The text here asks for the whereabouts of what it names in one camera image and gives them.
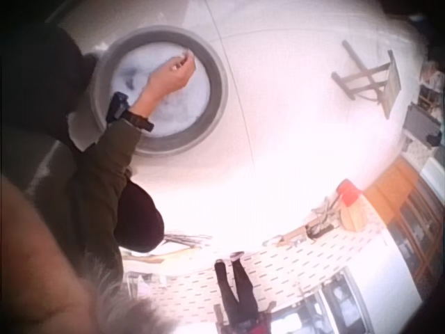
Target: olive green jacket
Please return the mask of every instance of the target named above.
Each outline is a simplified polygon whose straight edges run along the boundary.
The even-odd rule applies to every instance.
[[[122,257],[113,232],[118,201],[127,184],[125,170],[140,139],[140,131],[125,120],[110,125],[98,142],[79,158],[69,181],[72,218],[79,222],[84,252],[90,253],[113,279],[121,280]]]
[[[121,280],[122,258],[113,236],[125,170],[140,130],[125,120],[110,125],[76,159],[44,134],[1,127],[1,172],[33,202],[78,273],[86,255]]]

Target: soapy water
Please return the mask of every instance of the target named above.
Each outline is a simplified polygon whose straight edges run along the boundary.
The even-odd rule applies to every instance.
[[[142,92],[153,71],[170,58],[182,56],[182,46],[169,42],[155,42],[139,47],[122,58],[111,80],[111,96],[121,92],[132,105]],[[163,99],[149,117],[154,124],[151,137],[164,137],[189,128],[204,113],[210,97],[210,81],[205,67],[195,57],[196,71],[187,86]]]

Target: black watch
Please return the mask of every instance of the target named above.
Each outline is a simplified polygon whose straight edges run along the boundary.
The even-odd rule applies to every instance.
[[[128,96],[124,93],[116,92],[113,94],[110,106],[108,107],[108,112],[106,113],[106,122],[112,123],[115,120],[123,118],[134,127],[151,132],[154,128],[153,123],[149,122],[147,118],[130,112],[128,110],[130,106],[127,99]]]
[[[147,118],[144,118],[140,115],[136,115],[136,114],[132,113],[128,109],[124,110],[122,112],[122,114],[120,115],[120,118],[125,119],[131,125],[139,128],[139,129],[147,130],[148,132],[153,131],[153,128],[154,128],[153,123],[149,122],[147,120]]]

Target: red object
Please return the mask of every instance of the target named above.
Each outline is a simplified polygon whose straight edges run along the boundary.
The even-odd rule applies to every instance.
[[[345,179],[337,187],[337,193],[345,206],[350,207],[360,197],[362,192],[348,179]]]
[[[251,329],[249,334],[269,334],[269,330],[264,324],[259,324],[257,327]]]

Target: black pants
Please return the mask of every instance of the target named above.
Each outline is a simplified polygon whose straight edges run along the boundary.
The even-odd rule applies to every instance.
[[[245,272],[240,260],[232,262],[235,276],[236,300],[232,289],[227,281],[227,272],[224,262],[215,263],[216,278],[221,291],[222,304],[229,318],[231,327],[247,321],[258,318],[258,304],[253,294],[253,286],[249,276]]]
[[[9,127],[51,136],[80,154],[68,132],[73,112],[91,79],[92,66],[62,29],[28,27],[1,48],[1,121]],[[152,198],[129,181],[118,207],[119,245],[149,252],[164,237]]]

